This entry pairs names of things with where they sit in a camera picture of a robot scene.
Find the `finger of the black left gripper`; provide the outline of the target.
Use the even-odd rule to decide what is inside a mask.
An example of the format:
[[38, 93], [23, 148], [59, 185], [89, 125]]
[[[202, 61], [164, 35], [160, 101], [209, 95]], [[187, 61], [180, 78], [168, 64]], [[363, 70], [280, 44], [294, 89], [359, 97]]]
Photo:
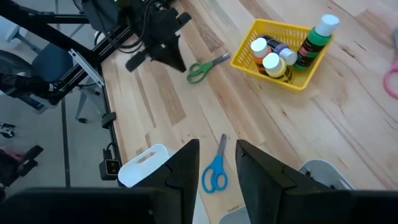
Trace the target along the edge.
[[149, 55], [152, 60], [166, 64], [180, 72], [185, 71], [185, 64], [178, 45], [166, 45], [165, 47], [156, 45], [151, 48]]
[[164, 43], [160, 53], [160, 61], [180, 72], [187, 70], [178, 46], [179, 35], [172, 36]]

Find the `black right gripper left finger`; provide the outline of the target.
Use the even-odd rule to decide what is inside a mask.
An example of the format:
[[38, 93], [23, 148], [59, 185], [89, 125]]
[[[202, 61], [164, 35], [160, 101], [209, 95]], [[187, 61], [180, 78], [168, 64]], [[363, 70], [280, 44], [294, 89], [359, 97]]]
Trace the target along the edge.
[[191, 139], [134, 186], [146, 198], [138, 223], [192, 223], [198, 190], [200, 142]]

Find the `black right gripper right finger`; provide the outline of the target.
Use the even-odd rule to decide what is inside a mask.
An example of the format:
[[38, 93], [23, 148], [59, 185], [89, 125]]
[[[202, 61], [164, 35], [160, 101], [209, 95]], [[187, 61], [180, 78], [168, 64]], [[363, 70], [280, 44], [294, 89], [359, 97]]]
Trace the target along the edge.
[[329, 187], [243, 139], [236, 141], [236, 167], [251, 223], [328, 222], [330, 209], [318, 194]]

